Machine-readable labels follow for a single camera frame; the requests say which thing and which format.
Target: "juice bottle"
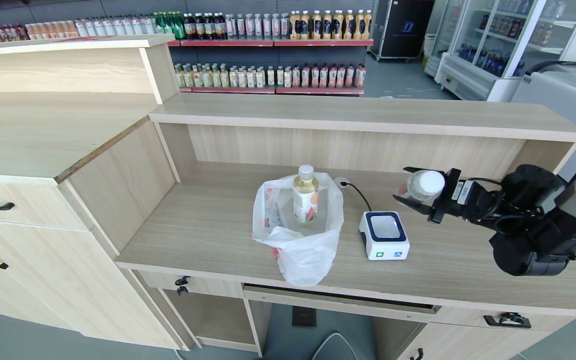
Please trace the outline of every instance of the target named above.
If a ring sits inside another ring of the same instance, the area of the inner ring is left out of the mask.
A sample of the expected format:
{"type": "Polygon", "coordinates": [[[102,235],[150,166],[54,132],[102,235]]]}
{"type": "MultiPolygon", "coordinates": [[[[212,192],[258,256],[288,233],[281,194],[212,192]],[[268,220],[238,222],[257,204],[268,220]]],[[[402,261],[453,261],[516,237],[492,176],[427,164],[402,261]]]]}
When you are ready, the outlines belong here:
{"type": "Polygon", "coordinates": [[[332,19],[332,39],[341,39],[341,25],[344,23],[344,16],[341,10],[334,10],[332,19]]]}
{"type": "Polygon", "coordinates": [[[308,225],[317,219],[319,189],[315,169],[311,165],[299,166],[299,173],[292,182],[292,207],[298,223],[308,225]]]}
{"type": "Polygon", "coordinates": [[[328,87],[334,88],[335,86],[337,86],[337,65],[332,64],[328,71],[328,87]]]}
{"type": "Polygon", "coordinates": [[[311,84],[311,68],[308,67],[308,64],[303,64],[303,68],[301,69],[301,87],[307,88],[311,84]]]}
{"type": "Polygon", "coordinates": [[[301,16],[301,38],[302,39],[310,39],[311,38],[311,31],[309,29],[309,25],[311,23],[311,17],[308,15],[308,10],[304,10],[301,16]]]}
{"type": "Polygon", "coordinates": [[[315,10],[315,14],[312,16],[312,38],[321,39],[323,32],[323,22],[322,16],[320,15],[320,10],[315,10]]]}
{"type": "Polygon", "coordinates": [[[330,14],[330,10],[326,10],[324,13],[322,32],[323,39],[330,39],[330,35],[332,34],[332,15],[330,14]]]}
{"type": "Polygon", "coordinates": [[[354,18],[354,23],[356,29],[354,34],[352,34],[353,39],[361,39],[362,35],[366,31],[366,21],[364,21],[364,10],[359,10],[357,17],[354,18]]]}
{"type": "Polygon", "coordinates": [[[366,15],[363,17],[365,23],[365,30],[361,34],[362,39],[370,39],[370,27],[373,24],[373,10],[366,10],[366,15]]]}
{"type": "Polygon", "coordinates": [[[348,10],[345,15],[345,32],[343,32],[344,39],[352,39],[355,32],[355,16],[353,15],[353,10],[348,10]]]}
{"type": "Polygon", "coordinates": [[[312,66],[311,72],[311,88],[318,88],[320,87],[320,69],[317,67],[317,64],[312,66]]]}
{"type": "Polygon", "coordinates": [[[319,71],[319,87],[325,88],[328,87],[328,67],[324,63],[324,66],[321,67],[319,71]]]}
{"type": "Polygon", "coordinates": [[[346,68],[344,64],[340,64],[339,68],[336,69],[336,88],[343,88],[346,80],[346,68]]]}

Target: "beverage bottle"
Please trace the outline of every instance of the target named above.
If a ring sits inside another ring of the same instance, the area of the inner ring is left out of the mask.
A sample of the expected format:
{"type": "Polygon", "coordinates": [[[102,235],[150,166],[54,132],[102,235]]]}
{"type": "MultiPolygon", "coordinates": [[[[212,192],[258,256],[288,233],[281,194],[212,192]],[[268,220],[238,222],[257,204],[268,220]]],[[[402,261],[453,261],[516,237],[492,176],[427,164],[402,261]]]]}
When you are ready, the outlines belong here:
{"type": "Polygon", "coordinates": [[[317,219],[320,183],[311,165],[299,166],[299,173],[292,182],[292,207],[295,220],[309,225],[317,219]]]}
{"type": "Polygon", "coordinates": [[[320,10],[315,10],[312,16],[312,38],[321,39],[322,38],[322,16],[320,15],[320,10]]]}
{"type": "Polygon", "coordinates": [[[323,39],[330,39],[332,34],[332,15],[330,14],[330,10],[326,10],[324,12],[324,24],[323,24],[323,39]]]}
{"type": "Polygon", "coordinates": [[[202,13],[195,13],[194,14],[194,27],[197,31],[197,39],[206,40],[208,39],[208,35],[206,35],[206,27],[205,27],[206,20],[202,16],[202,13]]]}
{"type": "Polygon", "coordinates": [[[430,203],[442,193],[446,180],[439,171],[419,170],[397,189],[397,195],[419,203],[430,203]]]}
{"type": "Polygon", "coordinates": [[[321,70],[319,71],[319,87],[320,88],[328,87],[328,73],[329,73],[328,67],[324,63],[324,65],[321,67],[321,70]]]}
{"type": "Polygon", "coordinates": [[[352,39],[355,33],[356,22],[355,16],[353,15],[353,10],[348,10],[348,14],[345,15],[345,32],[343,32],[344,39],[352,39]]]}
{"type": "Polygon", "coordinates": [[[350,66],[348,66],[348,69],[346,69],[345,71],[345,83],[343,84],[343,86],[349,88],[352,87],[354,76],[355,76],[355,68],[353,67],[353,64],[350,64],[350,66]]]}
{"type": "Polygon", "coordinates": [[[308,64],[303,64],[303,68],[301,69],[301,87],[307,88],[311,86],[311,68],[308,67],[308,64]]]}
{"type": "Polygon", "coordinates": [[[337,86],[337,65],[332,64],[328,70],[328,88],[332,89],[337,86]]]}

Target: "white plastic bag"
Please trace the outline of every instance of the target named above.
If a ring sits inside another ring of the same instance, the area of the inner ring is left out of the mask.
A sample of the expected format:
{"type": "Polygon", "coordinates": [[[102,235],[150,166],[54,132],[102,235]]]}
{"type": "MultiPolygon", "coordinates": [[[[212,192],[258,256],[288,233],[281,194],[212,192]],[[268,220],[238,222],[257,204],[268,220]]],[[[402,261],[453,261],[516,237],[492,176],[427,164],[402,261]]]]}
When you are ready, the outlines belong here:
{"type": "Polygon", "coordinates": [[[279,271],[288,283],[295,287],[312,287],[326,277],[337,254],[344,223],[344,196],[329,174],[316,172],[319,182],[316,223],[303,227],[301,232],[283,227],[281,218],[287,225],[290,223],[288,217],[292,217],[292,213],[286,216],[281,208],[289,208],[292,212],[295,176],[266,181],[259,187],[254,198],[253,239],[277,250],[279,271]],[[302,234],[316,228],[320,228],[318,233],[302,234]]]}

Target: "store shelf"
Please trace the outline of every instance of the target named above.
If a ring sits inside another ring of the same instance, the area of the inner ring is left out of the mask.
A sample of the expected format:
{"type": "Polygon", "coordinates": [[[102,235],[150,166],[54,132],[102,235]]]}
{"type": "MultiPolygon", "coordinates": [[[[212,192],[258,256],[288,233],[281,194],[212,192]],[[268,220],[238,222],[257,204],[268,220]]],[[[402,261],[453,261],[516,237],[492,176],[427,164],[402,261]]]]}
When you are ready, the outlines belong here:
{"type": "Polygon", "coordinates": [[[373,39],[279,39],[274,46],[373,46],[373,39]]]}
{"type": "Polygon", "coordinates": [[[542,53],[554,54],[554,55],[561,55],[564,51],[563,47],[546,47],[546,46],[539,46],[533,43],[529,43],[526,45],[527,48],[531,48],[537,51],[541,51],[542,53]]]}
{"type": "Polygon", "coordinates": [[[277,88],[277,94],[361,95],[363,88],[277,88]]]}
{"type": "Polygon", "coordinates": [[[270,47],[271,39],[183,39],[175,41],[174,46],[240,46],[240,47],[270,47]]]}

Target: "bottle cap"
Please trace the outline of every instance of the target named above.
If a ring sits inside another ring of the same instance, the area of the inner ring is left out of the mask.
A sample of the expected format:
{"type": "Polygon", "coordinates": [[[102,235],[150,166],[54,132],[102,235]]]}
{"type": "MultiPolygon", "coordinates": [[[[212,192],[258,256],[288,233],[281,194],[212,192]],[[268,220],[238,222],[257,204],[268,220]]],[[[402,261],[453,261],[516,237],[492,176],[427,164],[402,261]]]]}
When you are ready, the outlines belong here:
{"type": "Polygon", "coordinates": [[[426,170],[419,177],[419,187],[423,193],[437,194],[446,185],[444,176],[438,171],[426,170]]]}
{"type": "Polygon", "coordinates": [[[299,177],[303,180],[311,180],[315,176],[315,168],[312,165],[299,166],[299,177]]]}

